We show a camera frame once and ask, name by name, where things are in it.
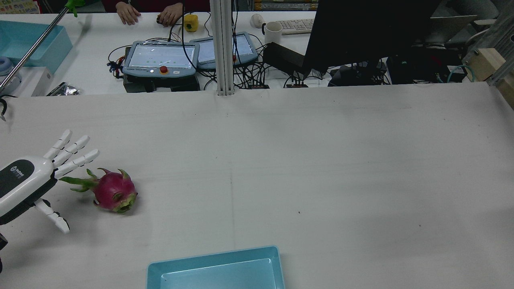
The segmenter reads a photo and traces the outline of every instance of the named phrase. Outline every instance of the person's hand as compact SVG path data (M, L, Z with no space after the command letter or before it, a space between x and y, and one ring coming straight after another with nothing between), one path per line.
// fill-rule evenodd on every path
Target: person's hand
M164 10L157 16L159 23L164 27L175 25L177 20L182 16L182 9L182 3L173 4L164 8Z
M116 12L118 13L118 16L120 16L121 22L129 25L136 24L137 17L141 16L141 13L139 13L136 8L125 2L116 3Z

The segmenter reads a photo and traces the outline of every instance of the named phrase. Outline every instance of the blue plastic bin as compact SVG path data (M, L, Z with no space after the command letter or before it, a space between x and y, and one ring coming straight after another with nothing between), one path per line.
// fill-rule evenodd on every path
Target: blue plastic bin
M0 56L10 58L16 65L46 28L46 24L0 21ZM58 25L24 66L46 66L55 73L72 47L66 29Z
M279 250L269 246L154 262L146 289L284 289Z

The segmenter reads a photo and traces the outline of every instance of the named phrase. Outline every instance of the computer mouse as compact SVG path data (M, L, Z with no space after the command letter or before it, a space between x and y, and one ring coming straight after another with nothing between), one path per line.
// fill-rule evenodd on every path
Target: computer mouse
M250 18L250 24L255 28L261 28L264 24L264 18L262 15L256 13Z

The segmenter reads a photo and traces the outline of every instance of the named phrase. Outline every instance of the white keyboard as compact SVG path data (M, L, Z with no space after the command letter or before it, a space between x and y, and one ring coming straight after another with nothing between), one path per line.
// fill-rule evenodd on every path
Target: white keyboard
M313 29L314 19L280 20L282 35L310 33Z

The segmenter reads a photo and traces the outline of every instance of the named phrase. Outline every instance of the pink dragon fruit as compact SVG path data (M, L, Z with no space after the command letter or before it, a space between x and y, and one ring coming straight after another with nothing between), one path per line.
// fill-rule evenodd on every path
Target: pink dragon fruit
M129 174L124 170L118 169L120 173L113 173L103 168L105 175L98 179L90 170L87 174L91 178L75 178L75 177L62 177L59 180L64 182L81 185L81 189L71 189L76 192L85 192L87 190L95 193L96 200L93 203L104 209L111 210L117 213L125 213L132 208L136 201L136 188L131 181Z

